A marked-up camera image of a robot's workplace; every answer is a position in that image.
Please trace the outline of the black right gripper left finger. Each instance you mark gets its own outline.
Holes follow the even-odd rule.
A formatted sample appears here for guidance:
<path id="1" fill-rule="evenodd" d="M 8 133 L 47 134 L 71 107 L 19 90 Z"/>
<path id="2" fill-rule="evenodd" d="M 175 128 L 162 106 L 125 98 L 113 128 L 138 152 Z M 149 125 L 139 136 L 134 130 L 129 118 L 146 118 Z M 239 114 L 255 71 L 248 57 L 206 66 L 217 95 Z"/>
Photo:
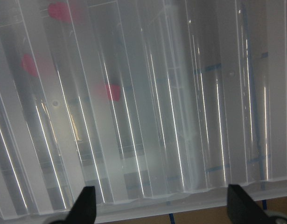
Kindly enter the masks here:
<path id="1" fill-rule="evenodd" d="M 64 219 L 47 220 L 46 224 L 94 224 L 97 217 L 94 186 L 83 187 L 77 200 Z"/>

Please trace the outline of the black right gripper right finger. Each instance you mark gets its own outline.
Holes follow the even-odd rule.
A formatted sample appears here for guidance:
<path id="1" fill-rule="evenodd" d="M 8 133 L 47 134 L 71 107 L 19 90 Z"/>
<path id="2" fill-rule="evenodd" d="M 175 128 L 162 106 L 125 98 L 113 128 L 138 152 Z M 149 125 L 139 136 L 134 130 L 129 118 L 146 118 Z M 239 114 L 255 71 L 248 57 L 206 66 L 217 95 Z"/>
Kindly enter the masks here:
<path id="1" fill-rule="evenodd" d="M 287 224 L 287 216 L 263 210 L 237 184 L 228 185 L 227 215 L 233 224 Z"/>

